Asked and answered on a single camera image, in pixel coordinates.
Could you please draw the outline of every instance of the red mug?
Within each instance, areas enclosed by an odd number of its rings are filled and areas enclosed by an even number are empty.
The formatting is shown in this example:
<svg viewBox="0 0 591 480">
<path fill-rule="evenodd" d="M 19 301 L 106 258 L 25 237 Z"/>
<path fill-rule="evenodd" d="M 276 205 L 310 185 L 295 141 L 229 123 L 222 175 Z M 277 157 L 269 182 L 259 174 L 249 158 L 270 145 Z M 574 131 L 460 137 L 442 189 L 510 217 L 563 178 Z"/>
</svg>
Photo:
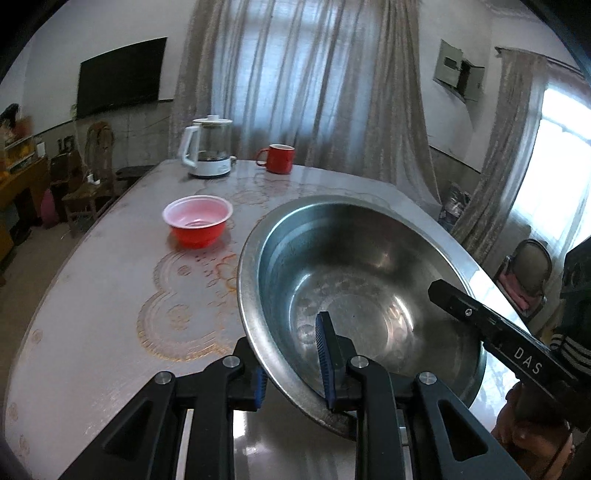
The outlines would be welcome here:
<svg viewBox="0 0 591 480">
<path fill-rule="evenodd" d="M 267 152 L 267 160 L 259 161 L 259 157 L 263 152 Z M 296 149 L 289 145 L 273 144 L 268 148 L 259 150 L 256 154 L 255 160 L 259 167 L 266 167 L 271 173 L 287 174 L 291 172 L 294 164 L 294 155 Z"/>
</svg>

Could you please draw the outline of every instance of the mug handle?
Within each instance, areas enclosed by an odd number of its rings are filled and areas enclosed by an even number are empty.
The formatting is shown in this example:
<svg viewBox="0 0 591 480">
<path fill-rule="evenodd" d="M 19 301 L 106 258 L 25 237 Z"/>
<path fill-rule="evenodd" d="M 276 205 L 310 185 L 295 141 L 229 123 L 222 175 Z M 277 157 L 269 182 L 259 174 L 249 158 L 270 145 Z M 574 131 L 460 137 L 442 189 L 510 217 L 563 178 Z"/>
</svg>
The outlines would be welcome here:
<svg viewBox="0 0 591 480">
<path fill-rule="evenodd" d="M 261 154 L 262 154 L 263 152 L 268 152 L 268 151 L 269 151 L 269 148 L 268 148 L 268 147 L 267 147 L 267 148 L 262 148 L 262 149 L 260 149 L 260 150 L 258 151 L 258 153 L 256 154 L 256 157 L 255 157 L 255 162 L 256 162 L 256 164 L 257 164 L 259 167 L 264 167 L 264 166 L 266 166 L 266 165 L 267 165 L 267 161 L 266 161 L 266 160 L 265 160 L 264 162 L 262 162 L 262 161 L 260 161 L 260 160 L 258 159 L 258 157 L 260 157 L 260 156 L 261 156 Z"/>
</svg>

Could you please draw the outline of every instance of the white wall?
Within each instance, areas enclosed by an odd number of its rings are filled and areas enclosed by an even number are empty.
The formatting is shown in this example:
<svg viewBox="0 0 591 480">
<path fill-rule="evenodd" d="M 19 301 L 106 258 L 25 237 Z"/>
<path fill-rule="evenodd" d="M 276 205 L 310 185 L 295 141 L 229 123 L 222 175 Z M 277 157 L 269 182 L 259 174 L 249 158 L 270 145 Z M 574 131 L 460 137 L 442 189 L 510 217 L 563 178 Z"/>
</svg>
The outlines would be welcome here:
<svg viewBox="0 0 591 480">
<path fill-rule="evenodd" d="M 486 66 L 491 50 L 492 13 L 481 0 L 421 0 L 419 55 L 421 92 L 429 144 L 460 160 L 466 156 L 480 117 L 476 102 L 464 104 L 433 80 L 443 39 L 475 65 Z"/>
<path fill-rule="evenodd" d="M 30 56 L 23 113 L 32 116 L 34 132 L 70 119 L 81 62 L 152 38 L 168 37 L 158 97 L 172 98 L 194 3 L 195 0 L 69 0 L 27 45 Z"/>
<path fill-rule="evenodd" d="M 484 94 L 480 103 L 483 111 L 463 161 L 471 167 L 482 170 L 486 150 L 491 138 L 495 120 L 496 103 L 501 84 L 501 59 L 494 47 L 513 47 L 548 55 L 557 60 L 576 66 L 566 47 L 555 33 L 541 20 L 514 17 L 493 17 L 492 42 Z"/>
<path fill-rule="evenodd" d="M 32 42 L 29 42 L 14 61 L 4 80 L 0 83 L 0 112 L 11 103 L 18 103 L 22 106 L 25 93 L 25 74 L 27 64 L 31 55 Z"/>
</svg>

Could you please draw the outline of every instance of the person's hand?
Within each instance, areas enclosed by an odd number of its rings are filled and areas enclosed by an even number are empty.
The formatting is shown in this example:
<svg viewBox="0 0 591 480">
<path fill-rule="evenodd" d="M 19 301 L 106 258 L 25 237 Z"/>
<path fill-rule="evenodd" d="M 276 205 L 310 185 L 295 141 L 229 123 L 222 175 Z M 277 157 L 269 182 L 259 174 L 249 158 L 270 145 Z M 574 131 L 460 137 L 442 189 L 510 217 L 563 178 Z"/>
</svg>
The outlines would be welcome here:
<svg viewBox="0 0 591 480">
<path fill-rule="evenodd" d="M 548 427 L 528 421 L 517 422 L 515 405 L 521 391 L 521 383 L 509 390 L 505 397 L 507 403 L 499 413 L 491 433 L 531 479 L 556 480 L 570 460 L 573 438 L 569 437 L 550 470 L 542 478 L 542 474 L 563 444 L 569 430 L 566 425 Z"/>
</svg>

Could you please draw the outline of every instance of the white kettle lid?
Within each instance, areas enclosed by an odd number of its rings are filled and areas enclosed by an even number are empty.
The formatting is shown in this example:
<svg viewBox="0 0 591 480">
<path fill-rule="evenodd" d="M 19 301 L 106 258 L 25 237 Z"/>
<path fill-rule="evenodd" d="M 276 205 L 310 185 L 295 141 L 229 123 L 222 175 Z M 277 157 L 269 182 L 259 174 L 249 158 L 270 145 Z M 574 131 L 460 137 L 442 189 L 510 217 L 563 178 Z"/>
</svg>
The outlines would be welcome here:
<svg viewBox="0 0 591 480">
<path fill-rule="evenodd" d="M 232 123 L 232 120 L 220 118 L 219 115 L 208 115 L 207 118 L 196 118 L 193 120 L 193 123 L 206 125 L 229 125 Z"/>
</svg>

